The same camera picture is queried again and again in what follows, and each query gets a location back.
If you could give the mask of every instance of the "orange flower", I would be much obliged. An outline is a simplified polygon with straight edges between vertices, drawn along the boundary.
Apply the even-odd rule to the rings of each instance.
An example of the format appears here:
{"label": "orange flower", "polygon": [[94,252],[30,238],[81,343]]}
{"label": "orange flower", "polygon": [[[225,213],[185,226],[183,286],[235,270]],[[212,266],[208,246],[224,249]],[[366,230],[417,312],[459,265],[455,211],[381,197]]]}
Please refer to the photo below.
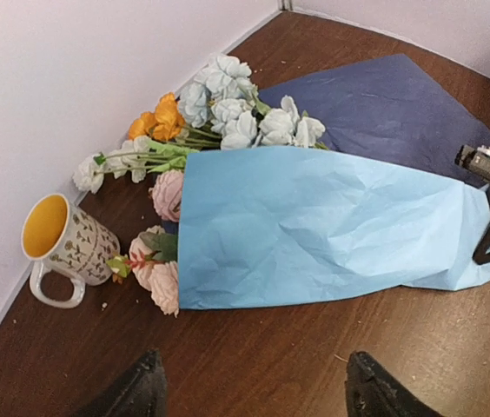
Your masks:
{"label": "orange flower", "polygon": [[177,109],[174,93],[168,93],[160,99],[155,111],[156,126],[152,137],[157,141],[167,142],[179,135],[185,121]]}
{"label": "orange flower", "polygon": [[154,113],[145,111],[141,117],[136,119],[129,128],[129,140],[132,141],[138,136],[149,135],[149,130],[156,126]]}

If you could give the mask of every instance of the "dark blue paper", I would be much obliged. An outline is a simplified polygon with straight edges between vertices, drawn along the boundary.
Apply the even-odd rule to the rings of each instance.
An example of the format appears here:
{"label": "dark blue paper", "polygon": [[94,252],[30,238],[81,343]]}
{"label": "dark blue paper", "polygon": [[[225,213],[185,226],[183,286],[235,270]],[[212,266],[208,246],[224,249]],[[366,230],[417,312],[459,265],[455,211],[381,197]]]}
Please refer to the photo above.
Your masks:
{"label": "dark blue paper", "polygon": [[322,71],[261,92],[273,107],[292,96],[320,119],[331,149],[461,180],[482,180],[457,167],[462,145],[490,146],[490,130],[404,55]]}

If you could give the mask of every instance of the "light blue paper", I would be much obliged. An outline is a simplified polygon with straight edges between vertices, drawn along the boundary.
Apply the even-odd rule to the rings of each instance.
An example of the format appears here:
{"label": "light blue paper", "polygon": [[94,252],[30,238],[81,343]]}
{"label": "light blue paper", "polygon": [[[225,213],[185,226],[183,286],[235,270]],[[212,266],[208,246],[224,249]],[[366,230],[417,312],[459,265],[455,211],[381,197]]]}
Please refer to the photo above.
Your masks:
{"label": "light blue paper", "polygon": [[483,191],[386,162],[293,147],[193,154],[179,226],[180,307],[480,285],[490,264],[471,256],[489,222]]}

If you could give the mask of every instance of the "artificial flower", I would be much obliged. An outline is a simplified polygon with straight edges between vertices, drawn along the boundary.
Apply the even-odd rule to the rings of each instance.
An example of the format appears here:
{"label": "artificial flower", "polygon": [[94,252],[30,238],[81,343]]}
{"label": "artificial flower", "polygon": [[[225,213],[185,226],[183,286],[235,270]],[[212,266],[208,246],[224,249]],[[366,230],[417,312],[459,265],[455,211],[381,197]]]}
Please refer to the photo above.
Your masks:
{"label": "artificial flower", "polygon": [[108,154],[108,165],[114,171],[114,178],[119,178],[127,173],[133,165],[135,157],[131,158],[125,154],[132,153],[134,150],[133,141],[124,141],[120,149],[112,150]]}
{"label": "artificial flower", "polygon": [[178,109],[193,128],[201,128],[209,119],[209,92],[200,83],[189,83],[182,89]]}
{"label": "artificial flower", "polygon": [[325,130],[320,120],[304,116],[297,123],[297,131],[292,143],[299,148],[312,148]]}
{"label": "artificial flower", "polygon": [[289,145],[294,137],[292,116],[283,109],[271,109],[259,123],[262,145]]}
{"label": "artificial flower", "polygon": [[120,149],[111,151],[108,154],[108,164],[114,174],[114,178],[119,178],[131,169],[131,180],[135,183],[141,182],[147,175],[144,168],[145,161],[139,158],[136,153],[148,153],[150,151],[150,138],[148,136],[138,136],[132,141],[124,141]]}
{"label": "artificial flower", "polygon": [[179,135],[185,125],[183,116],[177,109],[174,93],[168,93],[160,99],[155,110],[156,126],[152,137],[167,142]]}
{"label": "artificial flower", "polygon": [[295,101],[293,97],[284,96],[280,100],[281,109],[286,111],[291,117],[291,122],[294,126],[299,122],[299,110],[297,110],[297,106],[295,105]]}
{"label": "artificial flower", "polygon": [[271,109],[259,123],[262,145],[294,145],[311,148],[325,131],[317,119],[299,116],[294,99],[284,96],[281,109]]}
{"label": "artificial flower", "polygon": [[225,134],[220,143],[221,150],[250,148],[258,135],[256,119],[250,111],[241,113],[237,120],[226,124]]}
{"label": "artificial flower", "polygon": [[112,279],[116,282],[116,276],[118,278],[127,278],[131,272],[131,266],[129,265],[129,258],[127,256],[116,255],[106,261],[106,264],[114,273]]}
{"label": "artificial flower", "polygon": [[85,158],[73,174],[73,182],[79,191],[90,191],[92,194],[96,194],[103,185],[103,172],[106,163],[98,165],[95,161],[96,156],[92,155]]}
{"label": "artificial flower", "polygon": [[[148,136],[138,136],[133,141],[133,151],[136,153],[148,153],[150,151],[150,143],[152,141]],[[135,164],[133,165],[133,170],[131,170],[131,181],[137,184],[144,180],[145,176],[147,176],[147,170],[144,168],[146,161],[139,156],[135,156]]]}
{"label": "artificial flower", "polygon": [[215,133],[226,135],[226,124],[237,120],[241,113],[251,110],[251,106],[245,100],[236,98],[225,98],[212,106],[214,120],[211,130]]}
{"label": "artificial flower", "polygon": [[156,118],[153,113],[145,111],[141,117],[133,121],[129,128],[129,140],[132,141],[138,136],[148,135],[149,131],[156,126]]}
{"label": "artificial flower", "polygon": [[235,56],[213,55],[194,81],[203,84],[214,100],[224,98],[251,98],[254,85],[249,81],[251,68]]}
{"label": "artificial flower", "polygon": [[177,262],[157,263],[149,276],[150,298],[164,314],[179,314]]}
{"label": "artificial flower", "polygon": [[[154,226],[152,228],[148,228],[147,231],[156,234],[166,233],[166,231],[160,226]],[[129,259],[131,260],[131,262],[139,261],[140,260],[139,254],[144,254],[145,256],[150,255],[152,254],[152,250],[147,245],[144,244],[141,238],[136,237],[135,239],[133,239],[133,241],[131,242],[131,246],[129,247]],[[141,287],[143,287],[147,291],[150,291],[150,284],[149,284],[148,277],[150,276],[150,272],[152,271],[153,267],[154,267],[153,262],[145,262],[141,268],[133,269],[133,274],[135,274],[135,278],[137,279],[137,282],[139,282]]]}
{"label": "artificial flower", "polygon": [[156,178],[154,188],[149,189],[149,196],[161,219],[179,222],[182,193],[183,172],[180,170],[172,169]]}

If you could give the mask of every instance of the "ceramic mug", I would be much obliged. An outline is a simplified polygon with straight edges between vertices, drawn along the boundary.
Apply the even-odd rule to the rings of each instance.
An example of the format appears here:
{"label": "ceramic mug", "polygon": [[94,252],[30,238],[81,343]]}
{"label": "ceramic mug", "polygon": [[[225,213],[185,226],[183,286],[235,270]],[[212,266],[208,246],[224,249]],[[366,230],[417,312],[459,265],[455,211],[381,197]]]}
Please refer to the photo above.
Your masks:
{"label": "ceramic mug", "polygon": [[[112,232],[62,194],[47,195],[35,204],[23,225],[21,246],[34,262],[30,291],[38,300],[58,308],[78,306],[85,285],[107,281],[112,271],[106,261],[120,250]],[[44,295],[41,281],[51,270],[70,278],[73,295],[69,300],[52,300]]]}

